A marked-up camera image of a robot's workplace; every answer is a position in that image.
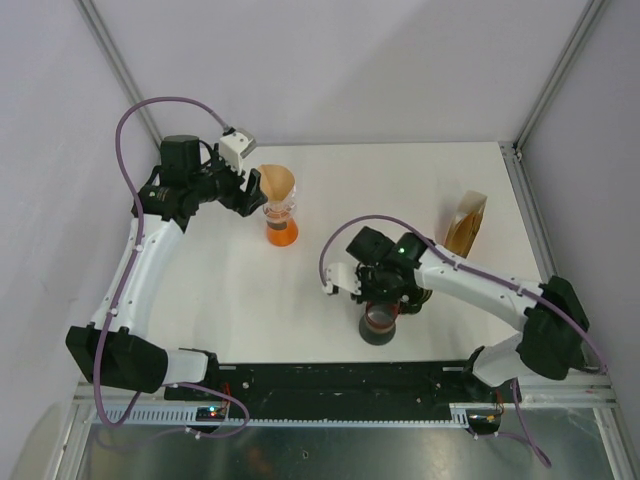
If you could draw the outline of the clear glass dripper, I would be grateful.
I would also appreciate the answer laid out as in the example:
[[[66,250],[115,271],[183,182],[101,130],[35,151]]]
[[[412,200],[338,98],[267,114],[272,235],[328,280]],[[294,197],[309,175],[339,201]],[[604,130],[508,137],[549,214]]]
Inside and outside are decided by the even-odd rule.
[[[262,206],[263,216],[269,228],[284,230],[294,219],[296,212],[296,188],[293,187],[282,200],[269,200]]]

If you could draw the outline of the brown coffee filter stack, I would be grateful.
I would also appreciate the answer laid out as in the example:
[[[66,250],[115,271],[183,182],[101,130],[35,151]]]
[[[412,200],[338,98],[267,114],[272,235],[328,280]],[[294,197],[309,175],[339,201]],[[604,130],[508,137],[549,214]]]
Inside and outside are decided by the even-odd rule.
[[[480,230],[488,197],[468,190],[459,202],[447,230],[444,247],[467,258]]]

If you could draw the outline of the single brown coffee filter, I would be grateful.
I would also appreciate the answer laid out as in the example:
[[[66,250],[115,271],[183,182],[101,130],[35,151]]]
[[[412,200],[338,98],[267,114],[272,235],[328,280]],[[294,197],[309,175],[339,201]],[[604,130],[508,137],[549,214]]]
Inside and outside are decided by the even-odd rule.
[[[263,164],[258,167],[261,175],[260,188],[269,202],[281,202],[287,198],[295,187],[295,177],[292,172],[276,164]]]

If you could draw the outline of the dark green dripper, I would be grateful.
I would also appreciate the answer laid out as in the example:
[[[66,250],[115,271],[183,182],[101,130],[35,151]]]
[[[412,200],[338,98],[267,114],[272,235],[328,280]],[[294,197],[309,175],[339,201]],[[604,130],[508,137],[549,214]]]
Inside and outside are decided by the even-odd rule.
[[[432,294],[433,291],[429,289],[412,289],[408,294],[402,296],[399,302],[398,313],[400,315],[418,314],[423,305],[431,298]]]

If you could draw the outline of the orange glass flask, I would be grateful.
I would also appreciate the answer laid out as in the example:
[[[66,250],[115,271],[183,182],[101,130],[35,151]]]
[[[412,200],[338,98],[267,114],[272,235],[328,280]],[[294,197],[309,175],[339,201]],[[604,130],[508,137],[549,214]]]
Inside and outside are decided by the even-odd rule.
[[[266,236],[268,241],[277,247],[292,245],[298,238],[299,229],[296,221],[290,219],[286,222],[266,224]]]

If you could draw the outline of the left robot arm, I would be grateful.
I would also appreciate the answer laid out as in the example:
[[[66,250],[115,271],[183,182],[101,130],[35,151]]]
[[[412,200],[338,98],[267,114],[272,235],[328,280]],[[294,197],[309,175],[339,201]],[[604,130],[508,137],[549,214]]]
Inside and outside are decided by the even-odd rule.
[[[208,367],[214,355],[151,343],[149,321],[164,272],[199,207],[218,202],[247,217],[265,204],[260,173],[243,168],[255,147],[242,129],[226,132],[214,145],[193,135],[162,140],[160,162],[132,208],[126,250],[108,292],[89,324],[71,327],[66,336],[88,382],[143,393],[185,383],[202,400],[219,392],[221,376]]]

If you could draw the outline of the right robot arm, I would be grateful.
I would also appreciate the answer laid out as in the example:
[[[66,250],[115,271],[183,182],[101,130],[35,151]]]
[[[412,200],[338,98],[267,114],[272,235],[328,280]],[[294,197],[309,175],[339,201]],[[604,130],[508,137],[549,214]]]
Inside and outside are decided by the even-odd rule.
[[[522,375],[561,381],[586,366],[583,336],[589,322],[571,283],[561,277],[519,282],[482,270],[414,233],[393,241],[369,227],[346,251],[357,262],[351,297],[358,303],[389,305],[400,315],[412,315],[438,292],[514,329],[512,337],[476,348],[465,362],[461,388],[473,401],[486,400]]]

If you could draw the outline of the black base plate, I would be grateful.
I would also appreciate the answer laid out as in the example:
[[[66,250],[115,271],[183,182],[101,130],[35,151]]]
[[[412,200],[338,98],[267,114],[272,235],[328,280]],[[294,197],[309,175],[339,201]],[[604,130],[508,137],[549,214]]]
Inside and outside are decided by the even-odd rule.
[[[304,415],[344,412],[349,419],[384,407],[396,418],[453,403],[494,404],[519,400],[509,380],[480,384],[463,360],[377,363],[215,364],[201,385],[228,391],[249,414]]]

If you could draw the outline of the aluminium rail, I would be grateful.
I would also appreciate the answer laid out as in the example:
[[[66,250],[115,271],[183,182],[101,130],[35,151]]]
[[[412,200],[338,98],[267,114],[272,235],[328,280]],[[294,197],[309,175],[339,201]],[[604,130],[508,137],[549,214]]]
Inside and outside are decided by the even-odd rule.
[[[561,408],[604,408],[616,407],[617,396],[607,375],[592,375],[572,370],[565,380],[553,381],[537,375],[519,378],[520,393],[525,406],[561,407]],[[102,387],[105,404],[126,404],[133,393],[112,387]],[[164,401],[164,389],[153,394],[143,393],[140,402]],[[72,395],[72,401],[80,404],[93,404],[93,386],[80,381]]]

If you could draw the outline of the left aluminium frame post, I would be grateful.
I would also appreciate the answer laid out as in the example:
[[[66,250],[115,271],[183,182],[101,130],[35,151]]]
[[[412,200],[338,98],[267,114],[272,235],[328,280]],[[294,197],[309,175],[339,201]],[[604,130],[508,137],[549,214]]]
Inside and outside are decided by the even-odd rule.
[[[103,19],[92,0],[73,0],[97,47],[102,53],[113,77],[130,106],[143,100],[143,95]]]

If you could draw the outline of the aluminium frame post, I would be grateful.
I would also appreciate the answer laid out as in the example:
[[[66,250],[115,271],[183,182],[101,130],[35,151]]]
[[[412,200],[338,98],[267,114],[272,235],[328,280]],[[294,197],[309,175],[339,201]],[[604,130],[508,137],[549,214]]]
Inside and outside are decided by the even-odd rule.
[[[143,100],[143,95],[103,19],[92,0],[73,0],[97,47],[102,53],[113,77],[130,106]]]
[[[512,142],[516,152],[524,149],[542,121],[609,5],[610,1],[607,0],[590,0],[586,3],[533,107]]]

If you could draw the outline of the right aluminium frame post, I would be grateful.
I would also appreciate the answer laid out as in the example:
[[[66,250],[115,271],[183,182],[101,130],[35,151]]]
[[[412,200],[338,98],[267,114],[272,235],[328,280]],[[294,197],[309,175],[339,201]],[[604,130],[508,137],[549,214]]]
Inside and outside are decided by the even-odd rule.
[[[524,149],[542,121],[609,5],[610,1],[607,0],[590,0],[586,3],[533,107],[512,142],[516,152]]]

